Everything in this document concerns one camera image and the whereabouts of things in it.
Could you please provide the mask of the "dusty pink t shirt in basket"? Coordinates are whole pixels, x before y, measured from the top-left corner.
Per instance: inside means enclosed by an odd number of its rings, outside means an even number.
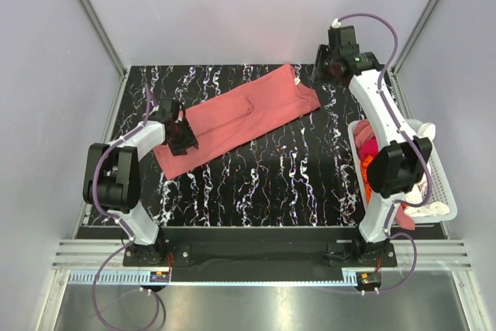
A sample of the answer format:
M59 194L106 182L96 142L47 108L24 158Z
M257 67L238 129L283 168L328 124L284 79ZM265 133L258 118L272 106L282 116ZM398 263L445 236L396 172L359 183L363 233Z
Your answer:
M370 139L374 137L374 131L368 120L361 120L355 126L353 130L353 139L355 142L355 147L358 151L363 147L363 145Z

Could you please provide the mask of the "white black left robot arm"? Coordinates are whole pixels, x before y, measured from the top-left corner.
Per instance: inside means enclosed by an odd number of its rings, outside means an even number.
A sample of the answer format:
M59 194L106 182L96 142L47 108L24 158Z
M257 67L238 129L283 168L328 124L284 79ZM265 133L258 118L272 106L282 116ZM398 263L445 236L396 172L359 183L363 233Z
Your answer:
M144 119L109 143L94 143L88 149L83 199L102 215L114 219L129 238L128 253L149 265L167 258L161 228L141 203L140 161L156 147L164 145L173 157L185 157L198 148L198 141L177 99L164 99L152 107L146 104Z

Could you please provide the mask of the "left aluminium frame post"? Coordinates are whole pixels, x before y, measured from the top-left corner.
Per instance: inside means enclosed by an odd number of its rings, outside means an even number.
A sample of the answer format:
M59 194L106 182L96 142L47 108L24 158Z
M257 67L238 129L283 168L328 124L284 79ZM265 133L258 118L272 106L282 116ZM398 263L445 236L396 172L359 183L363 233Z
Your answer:
M108 58L110 59L112 66L115 68L118 76L123 79L126 75L127 68L122 62L122 59L120 58L116 48L113 46L109 35L105 31L105 27L98 17L98 14L95 10L95 7L91 3L91 0L77 0L77 2L82 7L85 16L90 22L91 27L98 38L98 41L100 42Z

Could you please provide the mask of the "aluminium frame post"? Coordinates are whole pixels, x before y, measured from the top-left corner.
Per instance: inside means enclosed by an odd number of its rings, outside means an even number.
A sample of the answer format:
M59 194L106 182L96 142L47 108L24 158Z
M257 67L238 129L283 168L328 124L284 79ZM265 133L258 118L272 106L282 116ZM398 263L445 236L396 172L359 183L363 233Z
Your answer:
M398 74L400 70L406 63L409 55L414 49L416 43L419 41L422 32L429 24L430 19L432 18L434 12L436 11L441 0L428 0L417 19L412 31L410 32L405 45L401 49L401 52L396 60L394 66L391 68L393 74Z
M122 62L122 59L120 58L116 48L113 46L109 35L105 31L105 27L98 17L98 14L95 10L95 7L91 3L91 0L77 0L77 2L82 7L85 16L90 22L91 27L98 38L98 41L100 42L108 58L110 59L112 66L115 68L118 76L123 79L126 75L127 68Z

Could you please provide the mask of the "right aluminium frame post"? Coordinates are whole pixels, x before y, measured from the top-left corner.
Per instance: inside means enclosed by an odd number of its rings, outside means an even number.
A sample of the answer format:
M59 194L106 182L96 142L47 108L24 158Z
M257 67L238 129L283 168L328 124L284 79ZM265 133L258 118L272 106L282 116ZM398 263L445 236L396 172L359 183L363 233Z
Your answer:
M409 55L414 49L416 43L419 41L422 32L429 24L430 19L432 18L434 12L436 11L441 0L428 0L417 19L412 31L410 32L405 45L401 49L401 52L396 60L394 66L391 68L393 74L398 74L400 70L406 63Z

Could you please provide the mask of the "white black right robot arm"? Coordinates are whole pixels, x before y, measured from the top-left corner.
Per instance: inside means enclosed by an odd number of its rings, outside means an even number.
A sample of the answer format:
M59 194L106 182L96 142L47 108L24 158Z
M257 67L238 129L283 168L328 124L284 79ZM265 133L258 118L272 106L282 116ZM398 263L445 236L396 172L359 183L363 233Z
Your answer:
M405 204L405 195L428 174L432 142L407 124L384 83L384 65L373 53L360 51L354 27L335 23L328 38L318 48L313 78L350 90L378 145L367 168L370 201L350 248L354 261L366 267L387 251L392 219Z

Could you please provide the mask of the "black marble pattern mat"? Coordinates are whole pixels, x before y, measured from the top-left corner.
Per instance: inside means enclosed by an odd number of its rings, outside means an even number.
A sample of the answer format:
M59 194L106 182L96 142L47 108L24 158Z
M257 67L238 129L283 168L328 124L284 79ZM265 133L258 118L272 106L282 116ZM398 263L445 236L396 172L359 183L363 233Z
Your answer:
M257 140L175 178L167 179L154 155L140 162L141 198L162 226L354 226L364 206L348 125L364 117L342 87L297 76L314 89L321 107ZM258 65L134 66L115 119L113 136L143 117L145 89L192 106L271 71Z

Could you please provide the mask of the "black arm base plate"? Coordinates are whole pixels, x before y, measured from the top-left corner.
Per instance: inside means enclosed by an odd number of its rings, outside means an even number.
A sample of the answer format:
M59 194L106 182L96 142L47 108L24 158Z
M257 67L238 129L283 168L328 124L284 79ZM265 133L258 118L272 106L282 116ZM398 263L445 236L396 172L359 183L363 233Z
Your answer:
M329 283L344 280L344 269L396 268L391 243L362 254L355 228L346 227L169 227L160 230L167 258L126 252L126 266L171 264L180 284Z

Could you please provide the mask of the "salmon pink t shirt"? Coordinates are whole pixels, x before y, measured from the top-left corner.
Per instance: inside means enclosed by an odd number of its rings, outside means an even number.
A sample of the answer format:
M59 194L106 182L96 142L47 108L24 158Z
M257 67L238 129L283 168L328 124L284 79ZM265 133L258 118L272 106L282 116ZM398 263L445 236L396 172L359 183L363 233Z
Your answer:
M186 110L198 148L174 156L167 146L154 155L171 180L321 107L315 90L290 64Z

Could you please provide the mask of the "white plastic laundry basket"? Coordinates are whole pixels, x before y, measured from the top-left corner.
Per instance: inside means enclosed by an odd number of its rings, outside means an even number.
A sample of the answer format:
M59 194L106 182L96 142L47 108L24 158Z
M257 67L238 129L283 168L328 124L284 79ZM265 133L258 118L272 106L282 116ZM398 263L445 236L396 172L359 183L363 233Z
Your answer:
M353 137L353 131L359 122L360 120L356 120L348 125L348 137L350 140L360 194L363 200L363 209L367 210L369 198L367 197L367 188L363 180L360 157L357 153L355 139ZM427 205L421 208L407 207L404 209L405 214L412 218L412 221L416 226L432 225L438 222L450 221L457 215L456 202L435 147L432 148L428 165L431 175L432 190Z

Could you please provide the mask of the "magenta t shirt in basket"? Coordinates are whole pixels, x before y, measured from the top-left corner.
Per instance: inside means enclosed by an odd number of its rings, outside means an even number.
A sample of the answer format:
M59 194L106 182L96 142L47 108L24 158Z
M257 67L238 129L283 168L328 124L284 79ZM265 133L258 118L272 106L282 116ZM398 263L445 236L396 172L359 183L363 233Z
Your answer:
M361 159L365 159L368 156L375 157L378 153L379 149L377 145L377 139L375 137L372 137L371 139L364 142L362 147L360 148Z

